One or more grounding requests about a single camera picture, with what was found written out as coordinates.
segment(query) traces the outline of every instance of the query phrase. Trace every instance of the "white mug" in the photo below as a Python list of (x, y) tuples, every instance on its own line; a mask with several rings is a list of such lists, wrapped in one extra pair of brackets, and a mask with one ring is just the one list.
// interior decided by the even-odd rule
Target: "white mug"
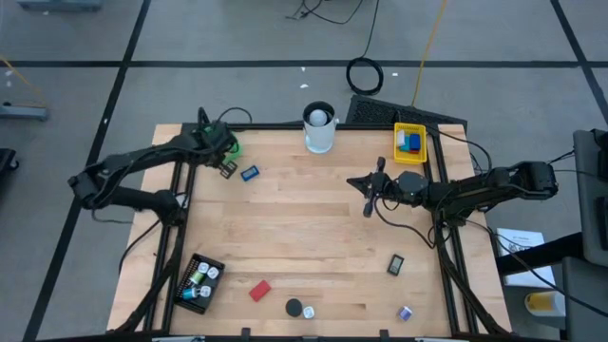
[[(315, 110), (322, 110), (326, 114), (325, 124), (311, 124), (311, 113)], [(339, 121), (334, 118), (334, 111), (331, 105), (321, 101), (307, 105), (304, 109), (303, 121), (305, 142), (309, 151), (313, 153), (326, 153), (332, 149), (335, 127)]]

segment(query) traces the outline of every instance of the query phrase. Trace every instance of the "yellow tray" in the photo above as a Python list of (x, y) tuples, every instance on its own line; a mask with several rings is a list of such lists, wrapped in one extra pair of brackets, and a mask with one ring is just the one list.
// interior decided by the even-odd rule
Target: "yellow tray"
[[(417, 133), (420, 135), (420, 152), (409, 153), (400, 151), (397, 147), (397, 132), (403, 130), (407, 135)], [(395, 162), (419, 164), (427, 161), (427, 128), (421, 124), (414, 123), (395, 123), (393, 132), (392, 149), (394, 152)]]

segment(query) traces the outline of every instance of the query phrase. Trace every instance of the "red block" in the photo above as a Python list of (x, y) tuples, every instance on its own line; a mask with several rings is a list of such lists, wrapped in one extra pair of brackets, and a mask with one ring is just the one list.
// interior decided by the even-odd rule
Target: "red block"
[(257, 302), (259, 301), (267, 292), (271, 289), (270, 285), (266, 282), (266, 280), (262, 280), (249, 292), (251, 298)]

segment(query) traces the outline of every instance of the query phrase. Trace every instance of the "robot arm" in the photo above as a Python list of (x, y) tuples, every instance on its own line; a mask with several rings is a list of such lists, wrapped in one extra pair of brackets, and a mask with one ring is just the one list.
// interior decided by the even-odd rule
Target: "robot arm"
[(128, 174), (168, 162), (187, 162), (218, 168), (229, 178), (237, 166), (225, 162), (227, 154), (238, 151), (237, 138), (226, 123), (210, 123), (202, 108), (199, 109), (199, 126), (183, 132), (170, 142), (124, 154), (111, 155), (91, 164), (67, 183), (85, 209), (100, 209), (110, 204), (137, 210), (151, 209), (165, 224), (179, 210), (180, 205), (169, 190), (154, 194), (120, 186)]
[(413, 172), (403, 172), (396, 180), (384, 173), (386, 160), (378, 158), (376, 172), (366, 177), (347, 179), (368, 203), (363, 215), (369, 217), (376, 198), (422, 205), (430, 212), (438, 210), (448, 224), (463, 225), (474, 211), (488, 211), (498, 203), (512, 199), (547, 200), (558, 192), (553, 167), (542, 161), (522, 161), (510, 167), (496, 167), (487, 173), (449, 183), (429, 182)]

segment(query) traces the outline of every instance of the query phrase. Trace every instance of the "wooden tabletop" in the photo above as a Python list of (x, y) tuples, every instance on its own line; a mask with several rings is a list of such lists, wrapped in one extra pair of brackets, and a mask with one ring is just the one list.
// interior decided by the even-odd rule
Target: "wooden tabletop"
[[(465, 137), (460, 125), (441, 129)], [(165, 143), (180, 130), (179, 124), (158, 125), (153, 143)], [(391, 131), (337, 131), (325, 155), (308, 152), (300, 130), (249, 130), (237, 138), (243, 147), (239, 171), (256, 165), (260, 175), (248, 182), (239, 175), (225, 180), (218, 170), (198, 168), (181, 271), (198, 253), (225, 263), (226, 273), (205, 315), (175, 307), (171, 333), (239, 335), (248, 327), (252, 335), (377, 336), (381, 329), (390, 336), (450, 335), (437, 252), (411, 231), (390, 227), (376, 215), (364, 218), (363, 196), (346, 183), (346, 178), (368, 175), (379, 156), (387, 158), (385, 171), (392, 177), (404, 170), (424, 174), (420, 165), (392, 161)], [(441, 141), (448, 176), (472, 176), (468, 146), (445, 136)], [(429, 155), (434, 155), (432, 144)], [(433, 158), (431, 166), (435, 172)], [(142, 189), (168, 188), (172, 171), (173, 164), (147, 170)], [(424, 235), (431, 226), (423, 208), (380, 210)], [(485, 224), (480, 213), (471, 219)], [(155, 220), (152, 213), (136, 214), (129, 242)], [(160, 231), (125, 260), (109, 329), (123, 323), (148, 290)], [(471, 289), (509, 330), (488, 234), (472, 224), (460, 233)], [(393, 254), (405, 259), (397, 277), (387, 273)], [(262, 279), (272, 290), (255, 303), (248, 293)], [(455, 286), (454, 293), (460, 329), (466, 331)], [(165, 294), (159, 296), (156, 328)], [(285, 303), (292, 297), (313, 306), (314, 319), (289, 317)], [(408, 322), (397, 317), (400, 306), (413, 310)]]

